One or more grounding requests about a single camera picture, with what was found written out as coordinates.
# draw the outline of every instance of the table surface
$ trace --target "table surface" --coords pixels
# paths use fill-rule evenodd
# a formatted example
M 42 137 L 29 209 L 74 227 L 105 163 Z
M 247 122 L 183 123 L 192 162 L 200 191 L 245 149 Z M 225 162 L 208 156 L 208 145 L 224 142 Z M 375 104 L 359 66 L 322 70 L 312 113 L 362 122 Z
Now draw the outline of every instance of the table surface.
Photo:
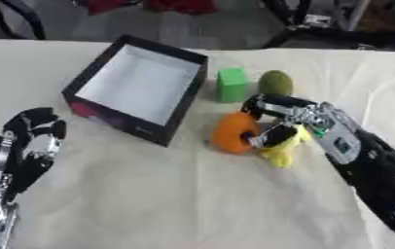
M 357 201 L 313 142 L 290 169 L 208 145 L 240 104 L 214 101 L 218 69 L 255 82 L 283 70 L 296 95 L 331 101 L 395 146 L 395 53 L 198 51 L 209 78 L 168 149 L 70 112 L 60 91 L 108 44 L 0 41 L 0 127 L 54 106 L 68 122 L 55 166 L 20 196 L 14 248 L 395 248 L 395 234 Z

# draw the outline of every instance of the chair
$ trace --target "chair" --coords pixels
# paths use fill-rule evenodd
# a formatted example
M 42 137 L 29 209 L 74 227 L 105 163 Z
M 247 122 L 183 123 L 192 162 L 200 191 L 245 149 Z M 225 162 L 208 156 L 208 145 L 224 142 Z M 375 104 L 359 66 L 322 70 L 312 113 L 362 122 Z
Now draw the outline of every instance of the chair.
M 24 4 L 21 0 L 0 0 L 0 3 L 3 6 L 9 7 L 11 10 L 21 15 L 31 26 L 32 32 L 38 40 L 46 40 L 45 29 L 43 27 L 42 21 L 29 6 Z M 26 39 L 26 37 L 17 34 L 15 31 L 12 30 L 12 28 L 6 22 L 4 14 L 1 11 L 1 8 L 0 8 L 0 28 L 10 38 Z
M 272 37 L 263 46 L 264 49 L 278 48 L 293 38 L 305 35 L 320 40 L 349 43 L 353 49 L 395 48 L 394 31 L 354 31 L 370 0 L 359 0 L 349 18 L 346 17 L 340 0 L 334 0 L 332 17 L 309 15 L 311 0 L 301 0 L 294 10 L 288 7 L 285 0 L 263 0 L 263 2 L 286 25 L 282 32 Z

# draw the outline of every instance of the mechanical fingertip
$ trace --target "mechanical fingertip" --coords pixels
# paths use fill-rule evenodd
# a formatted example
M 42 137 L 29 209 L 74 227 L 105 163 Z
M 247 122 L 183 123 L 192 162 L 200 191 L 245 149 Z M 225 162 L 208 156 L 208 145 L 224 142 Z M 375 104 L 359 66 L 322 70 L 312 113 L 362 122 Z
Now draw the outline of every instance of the mechanical fingertip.
M 53 135 L 58 139 L 64 139 L 66 136 L 66 122 L 59 120 L 53 124 Z

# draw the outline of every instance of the green cube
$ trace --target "green cube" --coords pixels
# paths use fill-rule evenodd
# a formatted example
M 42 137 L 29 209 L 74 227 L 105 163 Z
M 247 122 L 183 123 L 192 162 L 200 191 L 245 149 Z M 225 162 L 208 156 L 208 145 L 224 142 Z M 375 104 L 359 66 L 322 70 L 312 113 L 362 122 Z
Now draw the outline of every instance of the green cube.
M 220 70 L 217 78 L 218 101 L 226 103 L 244 101 L 248 81 L 243 69 Z

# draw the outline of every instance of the yellow toy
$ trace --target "yellow toy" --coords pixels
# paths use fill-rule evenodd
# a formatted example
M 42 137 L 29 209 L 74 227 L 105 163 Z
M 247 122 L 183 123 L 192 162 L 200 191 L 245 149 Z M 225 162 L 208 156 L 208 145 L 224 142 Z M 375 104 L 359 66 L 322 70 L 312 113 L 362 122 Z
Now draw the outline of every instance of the yellow toy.
M 301 143 L 311 140 L 311 136 L 303 125 L 296 125 L 298 133 L 288 140 L 260 150 L 261 156 L 269 160 L 276 167 L 290 167 L 293 164 L 292 150 Z

